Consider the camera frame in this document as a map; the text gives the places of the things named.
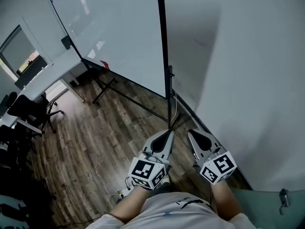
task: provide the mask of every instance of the whiteboard frame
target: whiteboard frame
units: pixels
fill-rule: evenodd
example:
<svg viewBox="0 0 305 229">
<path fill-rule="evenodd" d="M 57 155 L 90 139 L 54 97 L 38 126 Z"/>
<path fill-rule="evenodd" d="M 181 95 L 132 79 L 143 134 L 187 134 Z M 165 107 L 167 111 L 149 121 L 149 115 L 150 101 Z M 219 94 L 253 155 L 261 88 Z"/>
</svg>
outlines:
<svg viewBox="0 0 305 229">
<path fill-rule="evenodd" d="M 51 4 L 52 4 L 53 8 L 54 8 L 54 11 L 56 12 L 57 18 L 59 19 L 59 21 L 61 22 L 61 24 L 62 24 L 62 26 L 63 26 L 63 28 L 65 30 L 66 35 L 69 36 L 69 34 L 68 34 L 64 24 L 61 21 L 61 18 L 59 17 L 59 15 L 58 15 L 55 7 L 54 7 L 53 1 L 52 0 L 50 0 L 50 1 L 51 1 Z M 136 84 L 136 85 L 146 89 L 146 90 L 148 90 L 148 91 L 150 91 L 151 93 L 154 93 L 154 94 L 162 97 L 163 99 L 170 99 L 172 97 L 172 93 L 171 93 L 172 92 L 172 84 L 171 84 L 171 82 L 168 81 L 169 77 L 167 76 L 167 72 L 168 72 L 168 70 L 167 70 L 167 67 L 168 67 L 168 50 L 167 50 L 167 29 L 166 29 L 166 15 L 165 15 L 165 3 L 164 3 L 164 0 L 158 0 L 158 7 L 159 7 L 161 40 L 162 40 L 162 50 L 163 50 L 163 68 L 164 68 L 164 81 L 165 81 L 164 82 L 165 97 L 160 95 L 160 94 L 158 94 L 158 93 L 156 93 L 156 92 L 154 92 L 151 89 L 148 89 L 148 88 L 140 85 L 139 83 L 136 83 L 136 82 L 134 82 L 134 81 L 132 81 L 132 80 L 130 80 L 130 79 L 128 79 L 128 78 L 118 74 L 118 73 L 116 73 L 116 72 L 113 72 L 113 71 L 111 71 L 109 69 L 106 69 L 105 67 L 103 67 L 103 68 L 106 69 L 107 71 L 110 71 L 110 72 L 112 72 L 112 73 L 114 73 L 114 74 L 116 74 L 116 75 L 118 75 L 118 76 L 120 76 L 120 77 L 122 77 L 122 78 L 124 78 L 124 79 L 126 79 L 126 80 L 128 80 L 128 81 L 130 81 L 130 82 L 132 82 L 132 83 L 134 83 L 134 84 Z M 92 67 L 98 68 L 98 69 L 102 68 L 102 66 L 100 66 L 100 65 L 98 65 L 98 64 L 96 64 L 94 62 L 89 61 L 87 59 L 84 59 L 81 56 L 81 54 L 79 53 L 79 51 L 77 50 L 75 45 L 74 45 L 74 48 L 75 48 L 76 52 L 78 53 L 79 57 L 81 58 L 82 62 L 84 62 L 84 63 L 86 63 L 86 64 L 88 64 L 88 65 L 90 65 Z"/>
</svg>

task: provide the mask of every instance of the white t-shirt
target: white t-shirt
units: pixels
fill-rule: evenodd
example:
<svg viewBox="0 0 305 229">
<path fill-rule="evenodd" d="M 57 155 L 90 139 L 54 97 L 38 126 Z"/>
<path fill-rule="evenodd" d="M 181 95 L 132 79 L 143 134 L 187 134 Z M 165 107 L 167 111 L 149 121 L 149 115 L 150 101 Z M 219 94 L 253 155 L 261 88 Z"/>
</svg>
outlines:
<svg viewBox="0 0 305 229">
<path fill-rule="evenodd" d="M 146 200 L 140 215 L 124 224 L 103 215 L 87 229 L 255 229 L 248 217 L 238 214 L 229 222 L 217 216 L 209 203 L 189 193 L 163 193 Z"/>
</svg>

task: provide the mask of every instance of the white cube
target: white cube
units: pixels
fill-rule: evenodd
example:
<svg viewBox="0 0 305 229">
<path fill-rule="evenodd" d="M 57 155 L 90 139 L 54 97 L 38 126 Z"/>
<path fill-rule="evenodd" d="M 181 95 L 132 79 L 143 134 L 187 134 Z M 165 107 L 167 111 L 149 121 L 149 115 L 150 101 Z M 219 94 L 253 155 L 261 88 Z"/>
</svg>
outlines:
<svg viewBox="0 0 305 229">
<path fill-rule="evenodd" d="M 154 190 L 165 177 L 165 165 L 134 157 L 128 175 L 133 181 L 147 189 Z"/>
<path fill-rule="evenodd" d="M 200 175 L 210 183 L 216 184 L 229 177 L 236 168 L 237 165 L 228 151 L 205 162 L 200 171 Z"/>
</svg>

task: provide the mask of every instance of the white shoe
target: white shoe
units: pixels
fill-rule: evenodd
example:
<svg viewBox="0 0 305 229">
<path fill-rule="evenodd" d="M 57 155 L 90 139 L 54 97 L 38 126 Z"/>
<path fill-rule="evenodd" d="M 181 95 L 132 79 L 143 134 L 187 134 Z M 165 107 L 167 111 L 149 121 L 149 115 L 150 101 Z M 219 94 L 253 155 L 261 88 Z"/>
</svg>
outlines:
<svg viewBox="0 0 305 229">
<path fill-rule="evenodd" d="M 170 176 L 169 175 L 166 175 L 165 177 L 163 177 L 163 179 L 161 180 L 161 182 L 160 182 L 162 185 L 164 184 L 164 183 L 171 183 L 171 180 L 170 180 Z"/>
</svg>

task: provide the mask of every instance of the black baseboard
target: black baseboard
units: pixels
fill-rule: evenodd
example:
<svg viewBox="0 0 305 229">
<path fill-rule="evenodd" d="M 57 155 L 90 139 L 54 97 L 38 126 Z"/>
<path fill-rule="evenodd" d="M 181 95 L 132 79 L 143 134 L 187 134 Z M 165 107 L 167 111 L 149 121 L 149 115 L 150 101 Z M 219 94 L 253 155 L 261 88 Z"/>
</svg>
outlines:
<svg viewBox="0 0 305 229">
<path fill-rule="evenodd" d="M 191 115 L 191 117 L 197 122 L 197 124 L 207 133 L 212 134 L 212 132 L 209 130 L 209 128 L 201 121 L 201 119 L 196 115 L 196 113 L 190 108 L 190 106 L 182 99 L 182 97 L 179 96 L 179 94 L 177 94 L 177 92 L 175 92 L 173 90 L 174 94 L 176 94 L 178 101 L 183 105 L 184 108 L 186 108 L 186 110 L 189 112 L 189 114 Z M 244 185 L 244 189 L 247 190 L 253 190 L 250 186 L 250 184 L 247 182 L 247 180 L 244 178 L 242 172 L 239 170 L 239 168 L 237 168 L 235 170 L 235 173 L 237 174 L 240 182 Z"/>
</svg>

